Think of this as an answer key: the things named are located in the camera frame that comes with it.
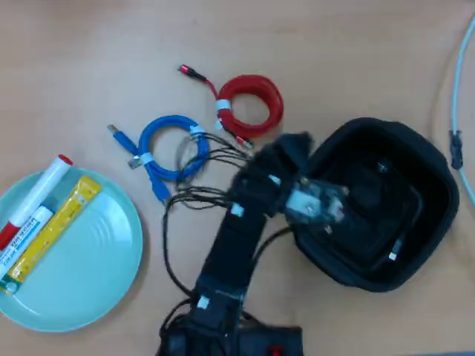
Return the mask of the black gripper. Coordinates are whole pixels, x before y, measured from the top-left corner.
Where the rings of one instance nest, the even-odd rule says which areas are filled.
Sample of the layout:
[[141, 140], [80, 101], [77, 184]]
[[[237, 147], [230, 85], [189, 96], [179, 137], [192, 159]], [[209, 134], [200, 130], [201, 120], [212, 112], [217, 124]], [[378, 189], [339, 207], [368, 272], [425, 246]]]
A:
[[282, 134], [263, 146], [232, 180], [232, 202], [268, 217], [282, 213], [307, 169], [312, 146], [306, 131]]

